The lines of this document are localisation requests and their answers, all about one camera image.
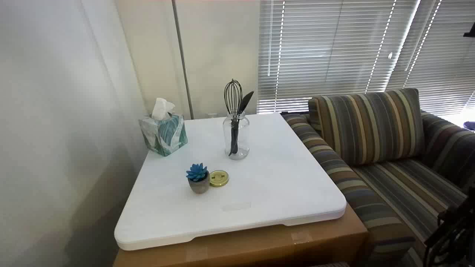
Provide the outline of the black ladle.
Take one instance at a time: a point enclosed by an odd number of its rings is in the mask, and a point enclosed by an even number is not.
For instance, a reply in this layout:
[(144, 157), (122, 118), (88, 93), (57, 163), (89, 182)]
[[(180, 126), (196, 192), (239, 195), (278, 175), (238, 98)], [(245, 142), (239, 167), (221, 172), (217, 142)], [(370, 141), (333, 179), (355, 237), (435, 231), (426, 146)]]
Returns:
[(238, 135), (239, 135), (239, 115), (245, 111), (248, 102), (251, 101), (254, 90), (247, 93), (242, 101), (239, 102), (238, 112), (232, 118), (232, 145), (230, 145), (230, 155), (238, 154)]

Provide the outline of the clear glass jar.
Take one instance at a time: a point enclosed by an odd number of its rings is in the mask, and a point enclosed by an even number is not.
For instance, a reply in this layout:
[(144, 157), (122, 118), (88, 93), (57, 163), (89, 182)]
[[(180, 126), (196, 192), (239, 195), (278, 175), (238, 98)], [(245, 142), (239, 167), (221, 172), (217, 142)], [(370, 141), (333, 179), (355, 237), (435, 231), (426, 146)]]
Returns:
[(223, 121), (224, 132), (224, 152), (232, 160), (244, 160), (248, 152), (248, 126), (247, 115), (226, 117)]

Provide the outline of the gold jar lid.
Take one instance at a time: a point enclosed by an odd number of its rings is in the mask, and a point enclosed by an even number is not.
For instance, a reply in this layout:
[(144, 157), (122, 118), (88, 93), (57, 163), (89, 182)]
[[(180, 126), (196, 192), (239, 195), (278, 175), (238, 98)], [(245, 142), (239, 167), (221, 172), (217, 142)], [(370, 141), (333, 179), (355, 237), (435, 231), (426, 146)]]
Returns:
[(216, 169), (210, 173), (210, 184), (213, 187), (224, 187), (229, 182), (229, 173), (223, 169)]

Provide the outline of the small blue succulent pot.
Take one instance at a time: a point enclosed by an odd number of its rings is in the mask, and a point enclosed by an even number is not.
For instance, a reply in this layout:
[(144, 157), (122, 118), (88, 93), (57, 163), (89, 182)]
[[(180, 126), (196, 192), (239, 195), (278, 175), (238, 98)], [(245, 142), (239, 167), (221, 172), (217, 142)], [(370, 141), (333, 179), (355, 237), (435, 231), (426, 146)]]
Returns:
[(210, 172), (204, 163), (193, 163), (187, 170), (187, 179), (196, 194), (202, 194), (210, 188)]

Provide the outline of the white table top board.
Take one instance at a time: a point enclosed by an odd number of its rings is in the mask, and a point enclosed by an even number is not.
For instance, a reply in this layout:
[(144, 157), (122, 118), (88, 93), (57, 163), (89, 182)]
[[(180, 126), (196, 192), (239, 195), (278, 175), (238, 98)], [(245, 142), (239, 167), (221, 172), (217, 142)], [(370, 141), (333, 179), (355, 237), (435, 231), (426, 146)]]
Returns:
[[(115, 228), (121, 249), (137, 250), (268, 225), (337, 219), (346, 197), (279, 114), (253, 114), (250, 154), (224, 152), (223, 120), (186, 123), (189, 142), (168, 157), (149, 152)], [(193, 163), (229, 173), (224, 187), (196, 194)]]

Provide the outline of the teal patterned tissue box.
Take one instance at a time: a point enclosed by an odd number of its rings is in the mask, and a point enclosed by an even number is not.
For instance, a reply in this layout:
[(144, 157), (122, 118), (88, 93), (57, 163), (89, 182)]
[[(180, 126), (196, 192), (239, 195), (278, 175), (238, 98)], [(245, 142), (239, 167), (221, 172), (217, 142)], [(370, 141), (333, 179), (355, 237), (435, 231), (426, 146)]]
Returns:
[(183, 115), (165, 98), (158, 98), (149, 117), (140, 120), (146, 145), (161, 154), (170, 155), (187, 144)]

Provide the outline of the white window blinds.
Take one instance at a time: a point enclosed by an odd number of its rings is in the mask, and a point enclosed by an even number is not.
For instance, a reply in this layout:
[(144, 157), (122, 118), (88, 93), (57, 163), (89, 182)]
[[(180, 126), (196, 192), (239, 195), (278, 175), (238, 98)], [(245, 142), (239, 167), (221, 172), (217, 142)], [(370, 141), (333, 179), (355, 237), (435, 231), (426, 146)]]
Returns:
[(475, 0), (262, 0), (259, 108), (416, 87), (422, 108), (471, 115)]

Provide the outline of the striped sofa cushion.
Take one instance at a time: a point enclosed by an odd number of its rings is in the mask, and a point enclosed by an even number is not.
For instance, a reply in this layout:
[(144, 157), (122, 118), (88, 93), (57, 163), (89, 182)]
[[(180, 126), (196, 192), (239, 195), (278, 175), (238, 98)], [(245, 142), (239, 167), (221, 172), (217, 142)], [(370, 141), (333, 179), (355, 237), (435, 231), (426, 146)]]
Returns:
[(349, 164), (363, 166), (419, 155), (425, 133), (414, 87), (388, 92), (316, 95), (311, 123)]

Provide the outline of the wooden side table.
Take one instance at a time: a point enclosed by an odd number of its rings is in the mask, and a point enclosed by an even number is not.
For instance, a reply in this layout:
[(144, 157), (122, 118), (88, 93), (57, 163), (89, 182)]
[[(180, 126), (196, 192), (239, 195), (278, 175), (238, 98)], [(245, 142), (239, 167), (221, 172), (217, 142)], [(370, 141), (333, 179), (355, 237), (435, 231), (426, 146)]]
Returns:
[(336, 221), (266, 227), (199, 237), (144, 250), (119, 250), (113, 267), (308, 267), (354, 265), (367, 227), (351, 206)]

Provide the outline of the striped sofa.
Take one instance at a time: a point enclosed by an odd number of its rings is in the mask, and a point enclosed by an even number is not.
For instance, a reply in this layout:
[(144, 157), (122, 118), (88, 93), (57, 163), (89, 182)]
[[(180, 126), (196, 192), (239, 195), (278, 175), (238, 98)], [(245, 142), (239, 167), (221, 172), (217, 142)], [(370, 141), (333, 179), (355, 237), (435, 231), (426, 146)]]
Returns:
[(367, 227), (360, 261), (365, 267), (422, 267), (438, 215), (462, 204), (475, 185), (475, 133), (420, 109), (419, 155), (363, 166), (349, 164), (327, 144), (309, 108), (282, 114)]

